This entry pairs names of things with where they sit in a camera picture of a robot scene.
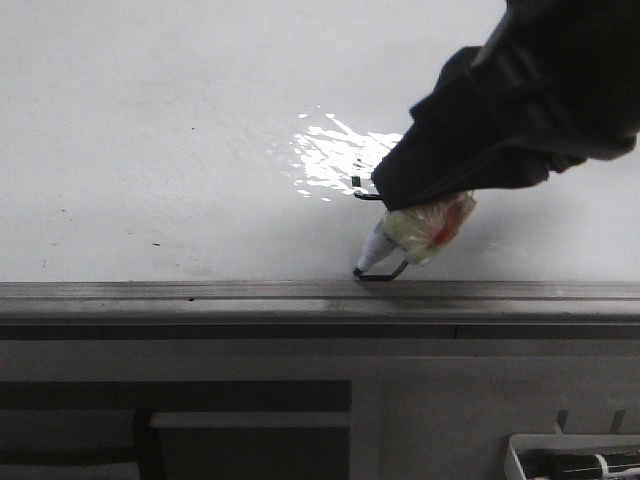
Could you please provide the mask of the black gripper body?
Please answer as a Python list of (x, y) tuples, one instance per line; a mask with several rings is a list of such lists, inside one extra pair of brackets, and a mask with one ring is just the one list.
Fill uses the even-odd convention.
[(639, 5), (510, 1), (486, 44), (450, 57), (410, 114), (372, 175), (390, 210), (619, 158), (639, 132)]

